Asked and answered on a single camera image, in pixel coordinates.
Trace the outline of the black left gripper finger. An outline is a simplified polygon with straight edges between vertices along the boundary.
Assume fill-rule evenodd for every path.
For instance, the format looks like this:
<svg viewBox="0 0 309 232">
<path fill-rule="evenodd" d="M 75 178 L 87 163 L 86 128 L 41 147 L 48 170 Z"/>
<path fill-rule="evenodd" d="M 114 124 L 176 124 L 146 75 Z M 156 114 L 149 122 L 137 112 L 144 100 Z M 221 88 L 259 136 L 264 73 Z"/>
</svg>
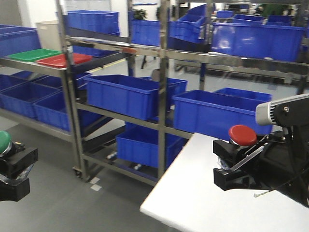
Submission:
<svg viewBox="0 0 309 232">
<path fill-rule="evenodd" d="M 13 145 L 0 154 L 0 174 L 9 179 L 16 179 L 36 161 L 37 148 Z"/>
<path fill-rule="evenodd" d="M 26 178 L 9 179 L 0 175 L 0 201 L 18 202 L 30 193 L 30 181 Z"/>
</svg>

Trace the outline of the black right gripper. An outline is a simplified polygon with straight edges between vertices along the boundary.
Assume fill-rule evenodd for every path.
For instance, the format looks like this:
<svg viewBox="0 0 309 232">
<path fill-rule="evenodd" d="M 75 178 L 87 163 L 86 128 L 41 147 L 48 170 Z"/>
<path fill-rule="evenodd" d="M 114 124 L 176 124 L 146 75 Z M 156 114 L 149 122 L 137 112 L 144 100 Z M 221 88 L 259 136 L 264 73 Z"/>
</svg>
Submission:
<svg viewBox="0 0 309 232">
<path fill-rule="evenodd" d="M 223 140 L 213 141 L 213 153 L 218 156 L 222 169 L 214 168 L 216 186 L 223 191 L 231 189 L 260 189 L 261 184 L 239 169 L 258 156 L 258 178 L 269 191 L 278 191 L 308 208 L 309 206 L 309 140 L 293 133 L 285 135 L 275 131 L 269 135 L 268 144 L 240 146 Z"/>
</svg>

